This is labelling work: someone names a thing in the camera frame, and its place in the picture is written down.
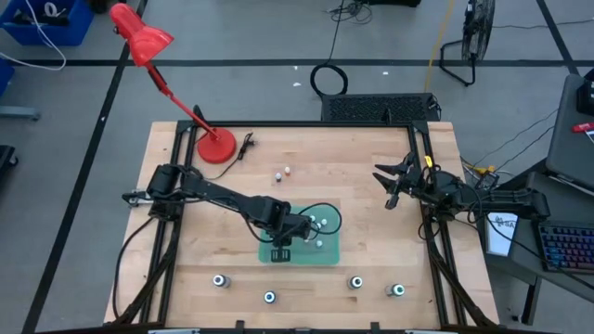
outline fan stand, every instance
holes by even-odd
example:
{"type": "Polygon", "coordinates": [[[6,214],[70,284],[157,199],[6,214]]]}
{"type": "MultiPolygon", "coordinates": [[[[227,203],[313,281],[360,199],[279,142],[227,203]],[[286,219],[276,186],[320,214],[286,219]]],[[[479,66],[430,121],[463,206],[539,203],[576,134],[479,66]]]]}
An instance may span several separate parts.
{"type": "Polygon", "coordinates": [[[460,43],[462,43],[462,40],[450,42],[450,43],[446,43],[446,44],[442,45],[441,57],[439,58],[439,68],[442,69],[445,73],[451,75],[454,79],[463,83],[464,86],[468,87],[471,84],[474,84],[474,82],[476,81],[476,73],[475,73],[476,54],[471,54],[471,67],[472,67],[472,81],[471,82],[467,82],[466,80],[460,78],[456,73],[446,69],[446,67],[444,66],[444,50],[446,49],[446,47],[451,46],[451,45],[457,45],[460,43]]]}

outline green mat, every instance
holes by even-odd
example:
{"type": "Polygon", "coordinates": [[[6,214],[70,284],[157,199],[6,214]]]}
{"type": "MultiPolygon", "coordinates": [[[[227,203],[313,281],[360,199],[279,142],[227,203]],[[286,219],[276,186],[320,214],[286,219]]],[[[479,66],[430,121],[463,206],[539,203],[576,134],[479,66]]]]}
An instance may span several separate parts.
{"type": "MultiPolygon", "coordinates": [[[[291,213],[298,213],[305,207],[294,206],[291,208],[291,213]]],[[[314,215],[316,223],[320,223],[322,219],[326,219],[328,223],[322,226],[321,231],[331,232],[336,229],[339,222],[338,213],[329,206],[320,205],[307,210],[302,214],[314,215]]],[[[340,231],[333,235],[318,235],[315,239],[304,242],[303,239],[294,238],[287,250],[291,250],[291,261],[287,263],[275,264],[297,264],[297,265],[333,265],[340,260],[340,231]],[[316,241],[321,240],[323,245],[321,248],[316,247],[316,241]]],[[[316,232],[310,232],[310,238],[313,238],[316,232]]],[[[261,238],[269,239],[266,232],[262,231],[261,238]]],[[[262,263],[272,263],[270,261],[270,251],[273,249],[269,243],[260,243],[258,250],[258,259],[262,263]]]]}

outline rgb keyboard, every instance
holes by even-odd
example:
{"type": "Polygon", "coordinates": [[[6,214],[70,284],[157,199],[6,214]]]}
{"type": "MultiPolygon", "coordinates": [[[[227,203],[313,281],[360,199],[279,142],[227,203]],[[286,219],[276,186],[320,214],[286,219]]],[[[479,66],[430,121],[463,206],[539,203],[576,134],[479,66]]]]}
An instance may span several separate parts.
{"type": "Polygon", "coordinates": [[[545,270],[594,274],[594,225],[546,221],[537,226],[545,270]]]}

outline table leg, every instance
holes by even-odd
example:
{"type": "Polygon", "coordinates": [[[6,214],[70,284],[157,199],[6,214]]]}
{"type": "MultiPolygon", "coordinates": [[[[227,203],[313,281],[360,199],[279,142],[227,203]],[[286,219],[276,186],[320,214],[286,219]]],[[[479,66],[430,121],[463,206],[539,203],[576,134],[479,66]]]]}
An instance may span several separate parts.
{"type": "Polygon", "coordinates": [[[538,304],[538,294],[540,293],[540,284],[542,278],[537,277],[534,285],[528,286],[526,294],[526,303],[523,305],[522,323],[532,326],[535,322],[536,305],[538,304]]]}

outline wire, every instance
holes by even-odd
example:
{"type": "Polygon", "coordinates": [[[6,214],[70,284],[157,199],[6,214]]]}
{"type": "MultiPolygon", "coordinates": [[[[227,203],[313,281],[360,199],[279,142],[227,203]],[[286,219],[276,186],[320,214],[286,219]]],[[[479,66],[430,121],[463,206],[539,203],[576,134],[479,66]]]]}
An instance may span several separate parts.
{"type": "MultiPolygon", "coordinates": [[[[581,19],[581,20],[576,20],[576,21],[555,23],[555,25],[556,26],[570,25],[570,24],[588,23],[588,22],[592,22],[592,21],[594,21],[594,19],[581,19]]],[[[493,26],[493,28],[497,28],[497,29],[517,28],[517,29],[526,29],[526,30],[530,30],[530,29],[534,29],[534,28],[548,28],[548,27],[549,26],[545,25],[545,24],[538,24],[538,25],[534,25],[534,26],[518,26],[518,25],[513,25],[513,24],[508,24],[508,25],[503,25],[503,26],[493,26]]]]}
{"type": "MultiPolygon", "coordinates": [[[[344,7],[344,0],[341,1],[341,8],[344,7]]],[[[334,37],[332,38],[332,48],[330,49],[330,55],[328,56],[328,60],[324,63],[327,65],[332,60],[332,55],[334,54],[334,46],[336,45],[336,37],[338,36],[338,28],[341,26],[341,16],[342,11],[338,14],[338,19],[336,20],[336,29],[334,30],[334,37]]]]}
{"type": "Polygon", "coordinates": [[[204,177],[204,179],[205,180],[209,180],[209,181],[214,181],[214,180],[220,179],[221,177],[223,177],[223,175],[225,175],[231,169],[231,167],[233,167],[233,165],[235,164],[235,162],[240,161],[240,160],[243,160],[243,156],[248,151],[248,147],[255,145],[255,141],[252,140],[252,135],[253,135],[253,133],[248,133],[247,135],[245,135],[245,137],[243,138],[243,144],[241,145],[241,148],[239,149],[238,156],[235,157],[235,159],[233,160],[233,162],[231,162],[223,170],[222,173],[220,173],[216,177],[204,177]]]}
{"type": "Polygon", "coordinates": [[[444,21],[442,22],[442,26],[439,29],[439,34],[437,35],[437,42],[433,46],[433,51],[431,53],[431,58],[429,59],[429,66],[427,68],[427,76],[425,77],[425,89],[424,93],[427,93],[429,90],[429,83],[431,82],[431,67],[433,66],[433,60],[437,56],[437,50],[442,44],[442,38],[444,37],[444,32],[447,29],[447,23],[449,22],[449,17],[452,16],[452,10],[454,9],[454,0],[449,0],[449,6],[447,7],[447,12],[445,13],[444,21]]]}
{"type": "Polygon", "coordinates": [[[352,24],[368,24],[373,20],[373,12],[371,11],[369,5],[366,5],[363,2],[363,0],[354,0],[346,7],[343,7],[341,5],[334,9],[326,10],[325,12],[331,14],[330,19],[334,22],[348,21],[352,24]],[[368,12],[368,14],[364,18],[360,19],[359,14],[361,14],[363,8],[368,12]],[[350,16],[346,18],[341,18],[341,14],[349,14],[350,16]]]}
{"type": "Polygon", "coordinates": [[[540,120],[538,120],[538,121],[536,121],[536,122],[533,122],[532,124],[530,124],[530,126],[528,126],[527,128],[525,128],[525,129],[521,130],[521,131],[520,131],[518,134],[516,134],[516,135],[515,135],[515,136],[514,136],[512,139],[510,139],[510,140],[508,140],[507,142],[503,143],[503,144],[502,144],[500,147],[498,147],[498,148],[496,148],[496,149],[494,149],[494,150],[492,150],[492,151],[488,152],[487,154],[485,154],[485,155],[484,155],[482,158],[480,158],[480,159],[479,159],[477,162],[475,162],[471,168],[472,168],[472,169],[474,169],[474,167],[475,167],[477,164],[481,163],[481,161],[483,161],[483,160],[484,160],[486,157],[490,156],[490,155],[491,155],[491,154],[493,154],[493,153],[496,153],[496,152],[498,152],[499,150],[501,150],[502,148],[504,148],[506,145],[508,145],[508,144],[509,144],[509,143],[511,143],[512,141],[516,140],[516,139],[517,139],[517,138],[518,138],[518,137],[519,137],[521,134],[523,134],[523,133],[525,133],[526,131],[528,131],[528,130],[532,129],[533,127],[537,126],[539,123],[546,121],[546,120],[547,120],[547,119],[548,119],[550,116],[552,116],[552,115],[553,115],[555,112],[557,112],[557,110],[559,110],[559,109],[555,109],[554,111],[552,111],[552,112],[551,112],[549,115],[547,115],[546,117],[544,117],[544,118],[542,118],[542,119],[540,119],[540,120]]]}
{"type": "Polygon", "coordinates": [[[437,235],[439,234],[439,232],[441,232],[441,230],[442,230],[442,226],[441,226],[441,225],[438,225],[438,226],[437,226],[437,230],[435,230],[435,232],[434,232],[434,233],[431,235],[431,237],[430,237],[430,238],[426,238],[426,237],[424,237],[424,236],[422,236],[422,235],[420,234],[420,229],[421,229],[422,227],[424,227],[424,226],[425,226],[425,224],[427,224],[427,223],[426,223],[426,222],[422,222],[422,223],[420,223],[420,225],[419,225],[419,228],[417,229],[417,235],[418,235],[418,236],[419,236],[419,238],[420,238],[421,240],[423,240],[423,241],[427,241],[427,240],[433,240],[433,239],[435,239],[435,237],[437,237],[437,235]]]}
{"type": "Polygon", "coordinates": [[[542,133],[542,135],[540,135],[537,139],[535,139],[532,143],[528,144],[527,147],[525,147],[523,150],[521,150],[520,152],[518,152],[518,154],[514,155],[513,157],[511,157],[511,158],[507,159],[505,162],[503,162],[503,164],[501,166],[499,166],[499,168],[495,169],[495,172],[497,170],[503,168],[508,163],[512,162],[514,159],[518,158],[522,153],[524,153],[527,149],[529,149],[532,145],[534,145],[538,140],[542,139],[542,137],[544,137],[550,130],[552,130],[554,128],[555,128],[555,125],[551,126],[544,133],[542,133]]]}
{"type": "Polygon", "coordinates": [[[118,314],[118,305],[117,305],[117,295],[118,295],[118,280],[120,279],[120,264],[122,262],[123,253],[125,252],[128,244],[132,239],[140,233],[145,227],[147,227],[150,222],[153,221],[153,217],[150,217],[144,224],[142,224],[136,231],[134,231],[130,237],[123,243],[122,248],[120,249],[120,253],[118,254],[118,260],[115,264],[115,277],[113,278],[113,290],[111,291],[111,310],[113,311],[113,315],[115,315],[116,319],[120,317],[118,314]]]}
{"type": "Polygon", "coordinates": [[[66,56],[64,56],[62,51],[60,51],[58,49],[58,47],[56,45],[54,45],[54,43],[49,39],[49,37],[47,37],[45,32],[41,29],[41,25],[39,24],[39,21],[37,21],[37,17],[35,16],[35,11],[33,10],[31,3],[29,3],[29,0],[25,0],[25,2],[27,3],[27,6],[29,7],[29,9],[31,11],[31,16],[33,18],[33,21],[35,22],[35,25],[37,26],[37,32],[40,34],[40,37],[42,37],[42,39],[41,39],[42,42],[44,42],[44,44],[47,45],[48,47],[55,49],[59,53],[59,55],[62,57],[62,65],[60,65],[57,68],[50,68],[50,67],[42,66],[42,65],[34,65],[34,64],[30,64],[30,63],[27,63],[24,61],[20,61],[18,59],[14,59],[13,57],[8,56],[2,52],[0,52],[0,57],[8,59],[13,62],[16,62],[17,64],[20,64],[20,65],[31,67],[31,68],[48,70],[48,71],[61,71],[66,66],[66,56]]]}
{"type": "Polygon", "coordinates": [[[527,252],[531,253],[532,255],[534,255],[534,256],[535,256],[535,257],[536,257],[538,260],[540,260],[540,262],[542,262],[542,263],[544,263],[544,264],[548,264],[548,265],[550,265],[550,266],[554,267],[555,269],[559,270],[559,272],[560,272],[560,273],[562,273],[562,274],[565,274],[566,276],[570,277],[571,279],[575,280],[576,282],[583,284],[583,285],[584,285],[584,286],[586,286],[587,288],[594,289],[594,286],[593,286],[593,285],[591,285],[591,284],[589,284],[589,283],[587,283],[587,281],[585,281],[585,280],[583,280],[583,279],[579,278],[578,276],[575,276],[575,275],[574,275],[574,274],[572,274],[572,273],[569,273],[569,272],[567,272],[567,271],[565,271],[565,270],[561,269],[559,266],[555,265],[554,263],[550,263],[549,261],[547,261],[546,259],[544,259],[544,258],[543,258],[543,257],[541,257],[540,255],[538,255],[538,254],[537,254],[535,251],[533,251],[533,250],[529,249],[528,247],[524,246],[524,245],[523,245],[521,242],[519,242],[519,241],[517,241],[517,240],[514,240],[513,238],[510,238],[510,237],[508,237],[508,236],[504,235],[503,233],[501,233],[501,232],[500,232],[500,231],[499,231],[499,230],[498,230],[498,229],[495,227],[495,225],[493,224],[493,222],[491,221],[491,219],[489,219],[489,216],[488,216],[488,214],[486,214],[486,215],[484,216],[484,218],[486,219],[486,221],[487,221],[487,222],[489,222],[489,224],[491,225],[491,227],[493,227],[493,229],[495,230],[495,232],[497,232],[497,233],[498,233],[500,236],[502,236],[503,238],[505,238],[507,241],[509,241],[509,242],[513,242],[514,244],[516,244],[516,245],[518,245],[518,246],[522,247],[522,248],[523,248],[525,251],[527,251],[527,252]]]}
{"type": "Polygon", "coordinates": [[[459,220],[459,219],[457,219],[457,218],[454,218],[454,220],[455,220],[456,222],[463,223],[463,224],[465,224],[466,226],[470,226],[470,227],[474,228],[474,229],[476,230],[476,232],[478,232],[478,231],[479,231],[479,229],[478,229],[478,228],[477,228],[477,227],[476,227],[474,224],[471,224],[471,223],[469,223],[469,222],[464,222],[464,221],[461,221],[461,220],[459,220]]]}
{"type": "Polygon", "coordinates": [[[341,212],[334,205],[332,205],[330,203],[327,203],[327,202],[319,202],[319,203],[312,204],[312,205],[310,205],[308,207],[303,208],[301,211],[297,212],[297,214],[303,214],[304,212],[308,211],[309,209],[312,209],[312,208],[315,208],[315,207],[318,207],[318,206],[322,206],[322,205],[326,205],[326,206],[331,207],[338,214],[338,226],[336,226],[336,228],[332,232],[320,231],[319,229],[317,229],[317,226],[316,226],[316,228],[313,228],[312,227],[312,230],[314,230],[315,232],[317,232],[318,234],[321,234],[321,235],[326,235],[326,236],[333,235],[333,234],[337,233],[338,231],[340,231],[341,230],[341,227],[342,227],[342,215],[341,215],[341,212]]]}
{"type": "MultiPolygon", "coordinates": [[[[341,6],[339,8],[343,8],[344,7],[344,0],[341,1],[341,6]]],[[[319,70],[321,69],[330,69],[335,71],[342,79],[342,89],[341,91],[336,94],[336,95],[344,95],[346,94],[346,91],[348,90],[349,87],[349,78],[346,75],[346,73],[339,68],[336,65],[331,65],[329,64],[330,61],[332,60],[332,55],[334,54],[334,46],[336,45],[336,36],[338,36],[338,29],[341,25],[341,17],[342,17],[342,10],[340,10],[338,12],[338,19],[336,20],[336,30],[334,31],[334,37],[332,38],[332,49],[330,50],[330,55],[328,57],[328,60],[326,60],[325,62],[316,65],[313,69],[312,72],[309,74],[309,84],[312,86],[312,89],[314,90],[314,92],[316,92],[316,94],[323,99],[324,96],[326,94],[322,93],[322,91],[319,90],[319,88],[317,88],[317,83],[316,83],[316,74],[319,70]]]]}

